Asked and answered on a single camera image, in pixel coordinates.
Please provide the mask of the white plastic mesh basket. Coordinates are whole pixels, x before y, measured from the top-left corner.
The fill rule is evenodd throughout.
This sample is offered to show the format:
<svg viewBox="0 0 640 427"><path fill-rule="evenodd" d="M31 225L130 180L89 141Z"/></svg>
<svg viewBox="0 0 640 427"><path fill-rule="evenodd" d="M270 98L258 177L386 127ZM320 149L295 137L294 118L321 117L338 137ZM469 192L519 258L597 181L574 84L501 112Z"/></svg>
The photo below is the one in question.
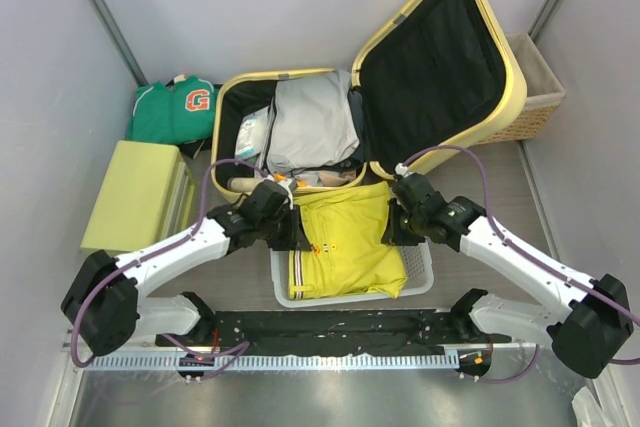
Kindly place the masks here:
<svg viewBox="0 0 640 427"><path fill-rule="evenodd" d="M428 292L434 284L432 258L427 243L417 246L397 247L401 254L408 280L400 293L400 297L421 295ZM293 301L288 296L288 254L291 252L270 252L271 278L274 294L278 303L286 308L323 307L345 303L359 303L374 300L385 300L390 297L382 294L363 294L314 300Z"/></svg>

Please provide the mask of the beige sock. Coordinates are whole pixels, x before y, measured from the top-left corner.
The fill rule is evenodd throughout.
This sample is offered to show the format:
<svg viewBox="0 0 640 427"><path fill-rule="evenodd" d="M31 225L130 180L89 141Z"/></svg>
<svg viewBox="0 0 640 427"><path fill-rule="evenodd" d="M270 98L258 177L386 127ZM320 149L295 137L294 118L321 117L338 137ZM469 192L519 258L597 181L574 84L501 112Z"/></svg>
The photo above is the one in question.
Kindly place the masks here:
<svg viewBox="0 0 640 427"><path fill-rule="evenodd" d="M357 171L319 171L317 176L319 183L324 187L340 187L353 182L357 177Z"/></svg>

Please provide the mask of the yellow-green shirt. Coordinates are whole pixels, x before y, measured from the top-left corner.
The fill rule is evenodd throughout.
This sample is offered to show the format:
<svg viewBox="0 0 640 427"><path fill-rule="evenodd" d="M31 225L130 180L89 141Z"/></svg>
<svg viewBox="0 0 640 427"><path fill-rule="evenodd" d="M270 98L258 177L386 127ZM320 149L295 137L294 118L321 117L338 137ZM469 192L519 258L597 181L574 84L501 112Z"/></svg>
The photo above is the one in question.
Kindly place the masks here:
<svg viewBox="0 0 640 427"><path fill-rule="evenodd" d="M385 182L298 198L310 248L288 254L289 298L399 297L406 269L399 249L382 241L390 200Z"/></svg>

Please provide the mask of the grey white garment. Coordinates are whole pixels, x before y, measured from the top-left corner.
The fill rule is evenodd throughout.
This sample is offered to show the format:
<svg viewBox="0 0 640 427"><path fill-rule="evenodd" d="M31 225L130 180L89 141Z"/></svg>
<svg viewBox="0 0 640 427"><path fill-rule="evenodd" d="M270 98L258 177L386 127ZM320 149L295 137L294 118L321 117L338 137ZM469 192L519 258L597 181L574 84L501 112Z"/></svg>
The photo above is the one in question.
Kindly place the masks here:
<svg viewBox="0 0 640 427"><path fill-rule="evenodd" d="M360 138L344 70L282 80L272 99L265 169L272 174L351 172L362 167Z"/></svg>

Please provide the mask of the yellow hard-shell suitcase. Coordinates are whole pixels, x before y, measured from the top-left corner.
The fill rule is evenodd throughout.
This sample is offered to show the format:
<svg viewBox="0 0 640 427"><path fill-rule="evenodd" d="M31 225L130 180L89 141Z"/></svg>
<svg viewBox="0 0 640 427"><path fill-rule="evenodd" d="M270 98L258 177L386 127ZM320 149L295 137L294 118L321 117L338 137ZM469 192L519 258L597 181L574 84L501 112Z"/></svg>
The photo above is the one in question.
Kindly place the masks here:
<svg viewBox="0 0 640 427"><path fill-rule="evenodd" d="M427 173L509 127L527 85L488 0L408 0L360 49L350 87L363 97L367 173L388 180L405 161Z"/></svg>

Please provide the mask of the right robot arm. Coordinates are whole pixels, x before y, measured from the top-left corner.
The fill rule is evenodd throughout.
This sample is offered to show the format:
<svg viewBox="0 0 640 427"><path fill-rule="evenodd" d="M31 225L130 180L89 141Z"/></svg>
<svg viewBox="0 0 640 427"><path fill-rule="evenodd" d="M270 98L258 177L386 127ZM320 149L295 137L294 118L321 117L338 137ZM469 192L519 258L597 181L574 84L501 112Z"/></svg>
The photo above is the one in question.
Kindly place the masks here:
<svg viewBox="0 0 640 427"><path fill-rule="evenodd" d="M446 201L420 174L396 178L391 192L383 243L445 245L492 268L534 300L514 302L470 290L451 318L457 338L472 342L483 334L501 334L535 343L589 379L617 363L634 332L627 290L619 279L610 274L595 279L556 261L472 200L458 196Z"/></svg>

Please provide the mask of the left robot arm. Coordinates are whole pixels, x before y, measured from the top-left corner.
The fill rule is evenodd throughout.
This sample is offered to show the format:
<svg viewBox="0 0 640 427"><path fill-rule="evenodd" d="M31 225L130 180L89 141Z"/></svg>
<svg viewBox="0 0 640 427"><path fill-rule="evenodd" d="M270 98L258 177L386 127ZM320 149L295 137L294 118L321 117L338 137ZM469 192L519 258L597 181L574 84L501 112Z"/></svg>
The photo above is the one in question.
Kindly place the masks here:
<svg viewBox="0 0 640 427"><path fill-rule="evenodd" d="M193 292L155 298L153 292L206 262L264 241L274 251L307 250L291 179L266 179L235 204L202 212L187 229L141 250L91 253L73 280L61 310L72 324L71 352L85 342L93 357L153 336L161 344L210 342L215 315Z"/></svg>

